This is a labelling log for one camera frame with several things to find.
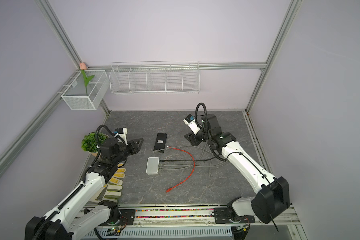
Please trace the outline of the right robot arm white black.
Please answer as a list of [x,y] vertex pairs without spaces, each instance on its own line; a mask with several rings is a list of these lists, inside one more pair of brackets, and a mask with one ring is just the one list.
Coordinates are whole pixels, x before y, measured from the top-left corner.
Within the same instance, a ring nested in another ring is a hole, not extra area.
[[201,142],[221,154],[244,176],[256,194],[253,198],[237,197],[227,204],[229,220],[239,221],[244,216],[256,216],[262,223],[272,222],[290,206],[289,183],[283,177],[276,178],[261,167],[229,132],[223,132],[217,117],[208,114],[197,124],[189,114],[184,123],[191,129],[185,138],[193,146]]

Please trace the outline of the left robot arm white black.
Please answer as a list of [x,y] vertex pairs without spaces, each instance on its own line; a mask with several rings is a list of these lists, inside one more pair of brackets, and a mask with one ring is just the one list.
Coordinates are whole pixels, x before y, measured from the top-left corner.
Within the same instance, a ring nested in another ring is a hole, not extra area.
[[137,154],[143,145],[142,138],[123,142],[120,137],[104,141],[99,157],[86,171],[82,181],[56,207],[43,217],[33,217],[25,227],[27,240],[80,240],[103,223],[118,223],[121,212],[117,203],[103,200],[96,207],[76,219],[77,214],[118,170],[118,165]]

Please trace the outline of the black network switch box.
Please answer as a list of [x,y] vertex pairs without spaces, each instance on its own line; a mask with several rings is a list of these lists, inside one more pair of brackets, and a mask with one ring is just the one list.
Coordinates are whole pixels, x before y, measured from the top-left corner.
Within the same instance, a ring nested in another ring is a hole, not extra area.
[[163,153],[166,148],[167,134],[158,133],[154,145],[154,152]]

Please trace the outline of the white network switch box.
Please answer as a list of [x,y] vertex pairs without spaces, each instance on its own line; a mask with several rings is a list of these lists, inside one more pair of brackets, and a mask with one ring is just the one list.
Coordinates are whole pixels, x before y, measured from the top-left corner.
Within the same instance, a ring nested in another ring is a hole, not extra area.
[[159,173],[159,157],[148,157],[146,173],[148,175],[157,175]]

